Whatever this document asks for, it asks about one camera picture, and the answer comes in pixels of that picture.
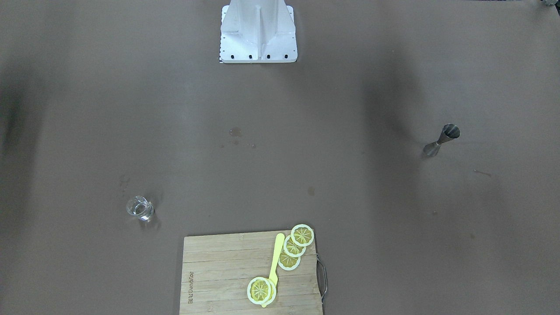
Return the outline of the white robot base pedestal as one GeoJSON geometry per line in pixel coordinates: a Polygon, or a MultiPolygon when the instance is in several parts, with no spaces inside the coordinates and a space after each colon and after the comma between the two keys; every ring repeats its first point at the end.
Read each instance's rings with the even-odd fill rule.
{"type": "Polygon", "coordinates": [[[297,61],[294,8],[284,0],[232,0],[220,17],[220,62],[297,61]]]}

